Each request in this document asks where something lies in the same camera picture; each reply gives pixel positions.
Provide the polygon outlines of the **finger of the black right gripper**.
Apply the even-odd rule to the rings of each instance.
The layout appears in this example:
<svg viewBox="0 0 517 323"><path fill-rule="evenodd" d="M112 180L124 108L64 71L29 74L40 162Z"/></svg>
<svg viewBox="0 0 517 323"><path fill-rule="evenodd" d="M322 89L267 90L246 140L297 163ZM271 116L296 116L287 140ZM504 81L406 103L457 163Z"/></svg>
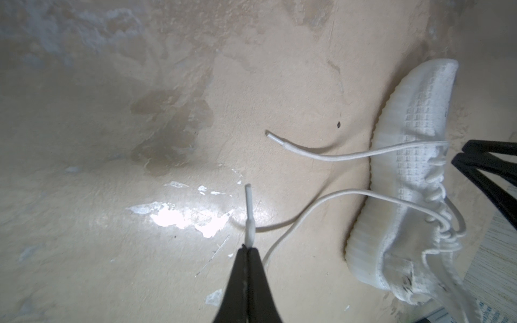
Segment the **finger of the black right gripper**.
<svg viewBox="0 0 517 323"><path fill-rule="evenodd" d="M452 159L452 165L468 178L516 229L516 198L481 172L483 170L494 174L516 185L516 164L501 160L490 153L459 153Z"/></svg>
<svg viewBox="0 0 517 323"><path fill-rule="evenodd" d="M499 153L508 156L516 156L517 143L507 141L469 140L464 144L462 152L470 154Z"/></svg>

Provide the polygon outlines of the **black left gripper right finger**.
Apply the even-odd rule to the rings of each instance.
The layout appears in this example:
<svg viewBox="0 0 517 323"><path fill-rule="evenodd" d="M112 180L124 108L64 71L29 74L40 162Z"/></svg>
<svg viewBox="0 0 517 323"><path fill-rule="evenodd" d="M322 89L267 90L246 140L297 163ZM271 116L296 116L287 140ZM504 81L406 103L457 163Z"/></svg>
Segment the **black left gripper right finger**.
<svg viewBox="0 0 517 323"><path fill-rule="evenodd" d="M259 251L246 251L248 322L282 323L277 311Z"/></svg>

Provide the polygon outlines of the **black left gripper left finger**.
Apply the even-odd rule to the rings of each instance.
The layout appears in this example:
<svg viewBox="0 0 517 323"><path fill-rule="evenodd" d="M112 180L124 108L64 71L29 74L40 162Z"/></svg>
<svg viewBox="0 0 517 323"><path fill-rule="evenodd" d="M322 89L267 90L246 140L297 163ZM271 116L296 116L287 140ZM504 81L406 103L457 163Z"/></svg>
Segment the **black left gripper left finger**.
<svg viewBox="0 0 517 323"><path fill-rule="evenodd" d="M213 323L248 321L248 249L238 250L228 284Z"/></svg>

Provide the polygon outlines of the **white sneaker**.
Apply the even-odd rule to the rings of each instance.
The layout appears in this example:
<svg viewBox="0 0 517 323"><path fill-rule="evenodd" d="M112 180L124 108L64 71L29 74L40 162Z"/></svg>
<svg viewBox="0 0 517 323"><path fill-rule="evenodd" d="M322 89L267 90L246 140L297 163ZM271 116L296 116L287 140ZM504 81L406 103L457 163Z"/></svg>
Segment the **white sneaker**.
<svg viewBox="0 0 517 323"><path fill-rule="evenodd" d="M479 305L453 267L465 228L453 228L443 184L458 67L453 59L422 63L390 95L372 138L372 195L350 232L345 260L357 280L401 301L436 300L457 322L480 322Z"/></svg>

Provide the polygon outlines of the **white shoelace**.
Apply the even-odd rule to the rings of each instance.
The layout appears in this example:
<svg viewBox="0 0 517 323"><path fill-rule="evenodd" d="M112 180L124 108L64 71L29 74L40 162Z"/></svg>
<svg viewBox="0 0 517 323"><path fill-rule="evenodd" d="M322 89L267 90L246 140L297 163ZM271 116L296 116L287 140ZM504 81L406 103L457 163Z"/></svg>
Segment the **white shoelace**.
<svg viewBox="0 0 517 323"><path fill-rule="evenodd" d="M323 156L320 154L308 152L305 149L298 148L295 145L289 143L286 140L281 139L277 135L273 134L270 131L265 132L266 136L273 140L274 142L280 144L282 148L296 153L301 156L306 156L312 158L314 160L320 160L324 162L344 162L349 160L355 160L363 157L372 157L378 156L384 153L396 152L398 150L409 149L409 148L424 148L428 145L437 146L439 148L447 148L449 146L449 142L447 141L410 141L405 143L398 143L396 145L390 145L385 148L373 149L367 152L360 153L352 153L347 155L340 156ZM452 242L453 245L450 249L444 249L444 252L456 252L461 249L460 244L457 242L459 238L466 236L467 234L467 225L465 223L464 217L461 212L456 208L454 203L450 201L450 199L446 196L446 189L442 184L444 180L444 171L440 171L437 175L428 176L425 179L425 182L428 184L437 183L438 190L433 194L426 198L427 201L435 201L441 204L441 208L437 211L430 209L429 207L424 207L418 205L416 203L412 203L409 201L405 201L402 199L397 199L391 196L381 195L380 193L372 192L366 189L344 189L336 192L332 192L328 195L322 196L316 199L313 203L311 203L300 215L293 218L291 227L280 237L275 243L270 247L267 251L266 255L262 259L262 266L267 268L269 266L270 260L276 251L277 247L279 247L284 240L286 240L297 228L302 224L302 222L311 214L319 205L341 196L346 195L363 195L371 198L375 198L384 202L394 203L399 206L408 207L410 209L414 209L416 211L420 211L425 213L427 217L427 221L430 222L432 220L440 223L440 234L441 238Z"/></svg>

